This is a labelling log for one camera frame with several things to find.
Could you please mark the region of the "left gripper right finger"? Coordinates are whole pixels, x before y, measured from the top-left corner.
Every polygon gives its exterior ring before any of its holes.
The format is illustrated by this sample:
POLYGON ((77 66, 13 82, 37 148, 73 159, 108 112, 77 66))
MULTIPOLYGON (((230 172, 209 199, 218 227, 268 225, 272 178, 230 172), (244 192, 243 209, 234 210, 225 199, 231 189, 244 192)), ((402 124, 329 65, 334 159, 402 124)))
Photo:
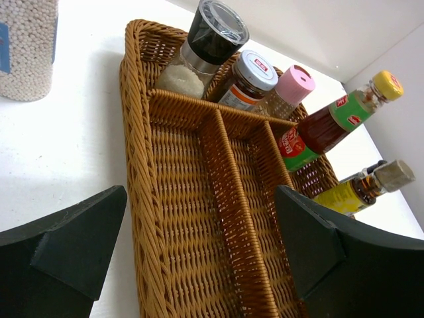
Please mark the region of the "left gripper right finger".
POLYGON ((310 317, 422 317, 423 241, 351 219, 286 185, 276 213, 310 317))

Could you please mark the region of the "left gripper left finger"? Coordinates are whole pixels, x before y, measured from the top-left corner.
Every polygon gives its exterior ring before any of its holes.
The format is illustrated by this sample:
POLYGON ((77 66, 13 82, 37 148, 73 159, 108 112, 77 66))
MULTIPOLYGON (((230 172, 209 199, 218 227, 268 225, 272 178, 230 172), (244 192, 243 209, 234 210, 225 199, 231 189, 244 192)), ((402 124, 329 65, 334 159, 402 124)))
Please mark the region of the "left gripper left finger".
POLYGON ((2 317, 89 317, 127 205, 121 185, 1 232, 2 317))

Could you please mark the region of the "yellow-label oil bottle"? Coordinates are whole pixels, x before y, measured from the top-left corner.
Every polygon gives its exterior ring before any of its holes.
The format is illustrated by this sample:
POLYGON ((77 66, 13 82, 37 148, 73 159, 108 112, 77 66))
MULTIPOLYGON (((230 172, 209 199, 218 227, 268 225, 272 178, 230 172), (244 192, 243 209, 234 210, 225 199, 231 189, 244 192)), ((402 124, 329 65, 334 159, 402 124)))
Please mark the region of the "yellow-label oil bottle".
POLYGON ((371 205, 385 193, 392 193, 415 181, 412 169, 402 160, 387 162, 363 178, 354 178, 320 193, 314 202, 352 216, 371 205))

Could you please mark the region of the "green-label chili sauce bottle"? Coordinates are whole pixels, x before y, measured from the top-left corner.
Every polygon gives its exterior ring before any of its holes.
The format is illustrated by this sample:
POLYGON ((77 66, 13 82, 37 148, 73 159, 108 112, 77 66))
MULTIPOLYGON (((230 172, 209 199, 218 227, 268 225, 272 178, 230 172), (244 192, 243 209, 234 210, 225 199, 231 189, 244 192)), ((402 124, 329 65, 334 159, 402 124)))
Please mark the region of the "green-label chili sauce bottle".
POLYGON ((363 86, 300 120, 277 139, 289 172, 295 172, 334 148, 379 108, 404 94, 400 81, 381 71, 363 86))

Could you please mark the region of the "pink-cap spice shaker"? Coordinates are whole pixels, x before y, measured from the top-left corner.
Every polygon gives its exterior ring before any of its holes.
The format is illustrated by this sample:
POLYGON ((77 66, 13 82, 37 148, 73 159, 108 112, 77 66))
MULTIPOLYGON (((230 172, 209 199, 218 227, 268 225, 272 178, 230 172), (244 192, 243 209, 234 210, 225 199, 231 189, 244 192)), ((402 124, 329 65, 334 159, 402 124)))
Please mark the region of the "pink-cap spice shaker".
POLYGON ((315 80, 304 68, 292 65, 251 111, 259 115, 287 119, 315 87, 315 80))

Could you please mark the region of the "white-lid sauce jar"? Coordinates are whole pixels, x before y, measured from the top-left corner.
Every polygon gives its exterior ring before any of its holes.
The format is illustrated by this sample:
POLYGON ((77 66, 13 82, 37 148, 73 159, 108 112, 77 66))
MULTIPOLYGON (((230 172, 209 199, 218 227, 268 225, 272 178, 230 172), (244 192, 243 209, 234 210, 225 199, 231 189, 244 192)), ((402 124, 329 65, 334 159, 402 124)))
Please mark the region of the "white-lid sauce jar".
POLYGON ((232 64, 228 78, 216 87, 211 100, 249 111, 277 82, 274 67, 263 56, 252 50, 244 50, 232 64))

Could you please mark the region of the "black-top salt grinder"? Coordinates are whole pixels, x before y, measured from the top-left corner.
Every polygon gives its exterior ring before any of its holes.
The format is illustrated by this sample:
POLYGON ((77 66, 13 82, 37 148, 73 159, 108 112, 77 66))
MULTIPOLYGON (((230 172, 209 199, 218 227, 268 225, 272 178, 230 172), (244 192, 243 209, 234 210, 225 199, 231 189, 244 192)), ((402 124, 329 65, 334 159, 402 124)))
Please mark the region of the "black-top salt grinder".
POLYGON ((250 34, 240 16, 220 1, 200 1, 187 39, 163 69, 155 88, 205 97, 211 80, 250 34))

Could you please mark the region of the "black-cap pepper jar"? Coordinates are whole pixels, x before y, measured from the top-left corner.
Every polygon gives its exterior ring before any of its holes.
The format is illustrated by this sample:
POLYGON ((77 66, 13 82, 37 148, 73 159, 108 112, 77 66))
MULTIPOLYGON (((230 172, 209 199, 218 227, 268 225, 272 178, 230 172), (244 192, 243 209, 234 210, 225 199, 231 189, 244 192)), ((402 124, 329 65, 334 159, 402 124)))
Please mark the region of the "black-cap pepper jar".
POLYGON ((347 181, 354 179, 354 178, 363 178, 363 177, 371 174, 376 168, 383 166, 386 163, 387 163, 386 160, 379 160, 375 164, 373 164, 369 167, 365 167, 361 171, 340 180, 339 183, 341 184, 341 183, 347 182, 347 181))

